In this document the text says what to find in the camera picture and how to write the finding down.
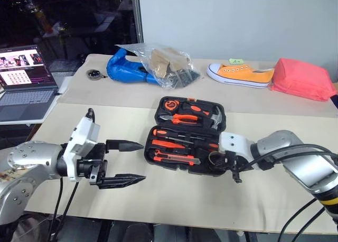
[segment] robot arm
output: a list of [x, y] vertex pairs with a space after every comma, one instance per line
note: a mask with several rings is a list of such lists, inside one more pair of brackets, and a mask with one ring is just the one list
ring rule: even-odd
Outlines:
[[[232, 170], [236, 182], [241, 182], [239, 172], [248, 169], [267, 170], [274, 167], [275, 163], [283, 164], [285, 170], [298, 183], [321, 204], [326, 212], [338, 222], [338, 169], [337, 166], [325, 155], [301, 155], [304, 152], [313, 152], [311, 147], [288, 148], [303, 142], [292, 132], [282, 130], [254, 143], [241, 135], [223, 132], [220, 135], [219, 151], [225, 155], [228, 170]], [[259, 162], [264, 155], [275, 151], [276, 154], [268, 155]], [[284, 159], [283, 157], [299, 153], [298, 157]]]
[[97, 143], [99, 125], [90, 108], [73, 130], [68, 144], [30, 141], [2, 150], [0, 154], [0, 231], [1, 225], [15, 222], [23, 213], [35, 189], [45, 180], [68, 176], [71, 181], [81, 177], [100, 189], [122, 188], [135, 184], [144, 176], [117, 174], [106, 178], [109, 150], [135, 151], [142, 145], [125, 140]]

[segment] laptop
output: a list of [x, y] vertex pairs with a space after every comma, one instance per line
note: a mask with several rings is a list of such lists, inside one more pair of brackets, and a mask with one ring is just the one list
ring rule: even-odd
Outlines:
[[42, 119], [58, 91], [37, 45], [0, 49], [0, 121]]

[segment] floor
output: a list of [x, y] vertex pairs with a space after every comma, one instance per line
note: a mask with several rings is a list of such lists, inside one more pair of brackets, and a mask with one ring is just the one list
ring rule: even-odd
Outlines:
[[[68, 217], [59, 234], [59, 242], [97, 241], [100, 230], [100, 221], [83, 218]], [[121, 242], [120, 225], [116, 222], [111, 230], [108, 242]], [[182, 226], [155, 225], [155, 242], [187, 242], [185, 228]], [[215, 230], [221, 242], [246, 242], [245, 236], [239, 236], [232, 230]], [[294, 235], [286, 234], [283, 241], [291, 241]], [[258, 242], [277, 241], [278, 234], [257, 234]], [[338, 235], [301, 235], [297, 242], [337, 242]]]

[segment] clear plastic bag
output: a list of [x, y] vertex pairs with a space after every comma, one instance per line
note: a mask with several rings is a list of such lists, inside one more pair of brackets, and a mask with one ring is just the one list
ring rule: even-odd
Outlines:
[[117, 46], [135, 53], [147, 72], [151, 73], [163, 88], [182, 88], [200, 77], [190, 56], [185, 52], [147, 43]]

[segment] laptop screen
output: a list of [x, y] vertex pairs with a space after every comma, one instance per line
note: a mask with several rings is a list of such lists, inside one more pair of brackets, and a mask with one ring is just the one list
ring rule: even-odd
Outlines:
[[57, 86], [37, 45], [0, 50], [0, 84], [6, 90]]

